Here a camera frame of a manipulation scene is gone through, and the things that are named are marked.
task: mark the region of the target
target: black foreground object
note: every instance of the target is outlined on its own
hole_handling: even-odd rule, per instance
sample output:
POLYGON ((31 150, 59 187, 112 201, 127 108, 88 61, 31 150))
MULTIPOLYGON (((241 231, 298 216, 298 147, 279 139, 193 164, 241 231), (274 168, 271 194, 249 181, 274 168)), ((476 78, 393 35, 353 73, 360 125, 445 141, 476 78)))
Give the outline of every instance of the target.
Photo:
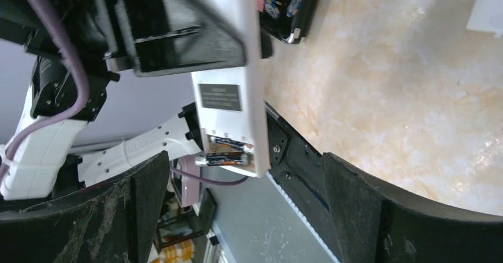
POLYGON ((103 183, 0 213, 0 262, 146 262, 168 167, 163 152, 103 183))
POLYGON ((339 262, 503 262, 503 217, 420 197, 321 155, 267 109, 270 174, 339 262))

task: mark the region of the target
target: white device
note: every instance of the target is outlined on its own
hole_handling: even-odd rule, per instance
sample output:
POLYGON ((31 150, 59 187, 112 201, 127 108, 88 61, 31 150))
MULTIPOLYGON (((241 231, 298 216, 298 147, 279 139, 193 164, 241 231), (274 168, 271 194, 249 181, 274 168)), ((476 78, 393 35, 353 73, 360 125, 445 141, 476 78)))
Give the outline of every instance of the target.
MULTIPOLYGON (((228 137, 252 144, 255 152, 250 165, 223 166, 223 168, 246 176, 262 177, 270 165, 264 80, 259 65, 259 18, 255 0, 200 1, 214 9, 217 15, 235 28, 244 42, 247 60, 246 66, 241 68, 192 73, 204 151, 212 152, 208 135, 228 137), (219 91, 222 88, 232 88, 224 94, 233 95, 223 96, 226 98, 224 100, 209 100, 208 103, 208 99, 205 98, 211 96, 212 90, 217 90, 215 93, 218 94, 222 93, 219 91), (236 102, 239 103, 239 110, 235 107, 236 102)), ((28 117, 31 109, 31 92, 29 88, 17 132, 36 121, 28 117)), ((28 136, 17 150, 12 166, 0 185, 4 199, 48 196, 71 145, 86 125, 87 123, 83 121, 62 121, 28 136)), ((84 181, 86 186, 99 183, 163 150, 168 151, 171 160, 200 152, 194 140, 187 140, 185 133, 188 131, 185 119, 174 116, 160 125, 160 128, 154 128, 108 150, 84 155, 83 162, 78 166, 79 180, 84 181)))
POLYGON ((466 28, 494 33, 496 38, 501 38, 503 36, 503 0, 477 0, 466 28))

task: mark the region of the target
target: tabletop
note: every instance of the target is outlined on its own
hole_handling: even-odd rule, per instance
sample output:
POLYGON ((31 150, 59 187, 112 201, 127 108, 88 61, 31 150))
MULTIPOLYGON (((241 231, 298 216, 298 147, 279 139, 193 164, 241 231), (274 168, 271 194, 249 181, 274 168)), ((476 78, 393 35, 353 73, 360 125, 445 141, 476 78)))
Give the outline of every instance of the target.
POLYGON ((266 101, 320 152, 418 195, 503 216, 503 42, 475 0, 320 0, 262 61, 266 101))

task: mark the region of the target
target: aa battery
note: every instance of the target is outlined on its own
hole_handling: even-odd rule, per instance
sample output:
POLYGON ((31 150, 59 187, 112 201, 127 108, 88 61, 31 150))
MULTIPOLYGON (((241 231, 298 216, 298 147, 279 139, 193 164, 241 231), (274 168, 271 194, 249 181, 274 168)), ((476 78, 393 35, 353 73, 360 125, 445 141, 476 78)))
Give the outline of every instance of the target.
POLYGON ((248 154, 241 152, 230 153, 208 153, 197 156, 196 166, 222 166, 222 165, 248 165, 250 163, 248 154))
POLYGON ((210 137, 209 140, 214 144, 229 147, 239 152, 244 152, 248 154, 253 154, 255 152, 255 148, 253 147, 253 145, 235 141, 230 138, 210 137))

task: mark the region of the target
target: floor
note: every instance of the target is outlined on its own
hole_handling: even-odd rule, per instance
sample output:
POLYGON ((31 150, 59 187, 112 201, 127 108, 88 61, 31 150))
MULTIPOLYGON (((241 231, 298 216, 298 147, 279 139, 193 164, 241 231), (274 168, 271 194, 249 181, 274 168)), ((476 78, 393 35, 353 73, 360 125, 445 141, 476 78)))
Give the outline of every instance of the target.
POLYGON ((427 198, 503 216, 503 42, 475 0, 320 0, 275 42, 266 100, 319 151, 427 198))

